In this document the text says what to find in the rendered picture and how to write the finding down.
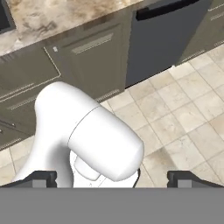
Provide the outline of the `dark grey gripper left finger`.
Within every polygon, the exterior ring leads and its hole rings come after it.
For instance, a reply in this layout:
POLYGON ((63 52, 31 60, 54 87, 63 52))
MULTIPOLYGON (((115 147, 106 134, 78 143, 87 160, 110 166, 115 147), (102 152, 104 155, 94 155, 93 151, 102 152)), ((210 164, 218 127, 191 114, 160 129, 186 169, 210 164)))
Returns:
POLYGON ((24 188, 56 188, 56 171, 34 171, 26 178, 0 185, 0 188, 24 187, 24 188))

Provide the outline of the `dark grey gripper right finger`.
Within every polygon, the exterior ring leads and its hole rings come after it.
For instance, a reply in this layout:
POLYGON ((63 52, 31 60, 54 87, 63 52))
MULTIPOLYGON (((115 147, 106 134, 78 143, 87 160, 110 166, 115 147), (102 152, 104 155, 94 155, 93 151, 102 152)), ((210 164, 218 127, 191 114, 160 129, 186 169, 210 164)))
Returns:
POLYGON ((191 171, 168 171, 167 179, 167 187, 169 188, 224 188, 224 185, 201 179, 191 171))

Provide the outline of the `dark sink basin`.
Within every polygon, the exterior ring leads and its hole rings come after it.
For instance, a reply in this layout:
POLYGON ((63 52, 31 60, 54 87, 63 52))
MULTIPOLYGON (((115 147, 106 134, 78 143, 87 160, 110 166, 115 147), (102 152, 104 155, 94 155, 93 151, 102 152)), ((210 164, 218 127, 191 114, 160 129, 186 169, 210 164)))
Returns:
POLYGON ((15 29, 16 25, 6 0, 0 0, 0 34, 4 34, 15 29))

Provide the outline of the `grey-brown drawer front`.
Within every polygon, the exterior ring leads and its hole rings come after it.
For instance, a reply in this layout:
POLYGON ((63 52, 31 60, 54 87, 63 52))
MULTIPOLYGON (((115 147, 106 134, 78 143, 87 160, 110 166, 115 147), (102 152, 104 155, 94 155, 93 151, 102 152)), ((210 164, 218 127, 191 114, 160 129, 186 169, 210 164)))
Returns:
POLYGON ((35 133, 35 101, 14 110, 7 109, 19 102, 22 101, 0 103, 0 151, 33 136, 35 133))

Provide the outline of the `grey-brown cupboard door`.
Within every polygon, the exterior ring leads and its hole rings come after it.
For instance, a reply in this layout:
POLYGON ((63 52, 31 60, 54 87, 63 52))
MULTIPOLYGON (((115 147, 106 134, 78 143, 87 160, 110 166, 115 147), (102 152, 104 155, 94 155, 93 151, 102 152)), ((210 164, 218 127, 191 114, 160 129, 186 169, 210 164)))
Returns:
POLYGON ((46 47, 62 80, 103 102, 125 89, 131 13, 128 10, 80 25, 46 47), (80 54, 72 49, 85 39, 113 32, 113 38, 80 54))
POLYGON ((0 94, 34 83, 33 86, 0 99, 6 102, 34 88, 43 87, 60 77, 60 72, 45 48, 26 52, 0 63, 0 94))

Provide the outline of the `dark grey dishwasher door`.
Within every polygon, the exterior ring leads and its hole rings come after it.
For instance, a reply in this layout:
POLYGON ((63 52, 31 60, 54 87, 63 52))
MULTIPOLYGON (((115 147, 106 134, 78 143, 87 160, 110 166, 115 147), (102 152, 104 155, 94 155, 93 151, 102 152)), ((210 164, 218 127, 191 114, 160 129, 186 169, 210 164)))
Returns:
MULTIPOLYGON (((145 7, 151 9, 177 2, 157 0, 145 7)), ((132 14, 127 66, 127 88, 175 65, 196 32, 212 0, 175 10, 165 15, 137 21, 132 14)))

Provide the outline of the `grey-brown cupboard run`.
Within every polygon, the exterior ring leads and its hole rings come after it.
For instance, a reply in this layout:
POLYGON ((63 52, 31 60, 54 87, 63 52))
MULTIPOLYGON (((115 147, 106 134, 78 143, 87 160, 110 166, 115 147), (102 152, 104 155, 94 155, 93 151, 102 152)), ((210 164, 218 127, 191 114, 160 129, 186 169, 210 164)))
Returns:
POLYGON ((191 60, 224 43, 224 0, 213 0, 176 65, 191 60))

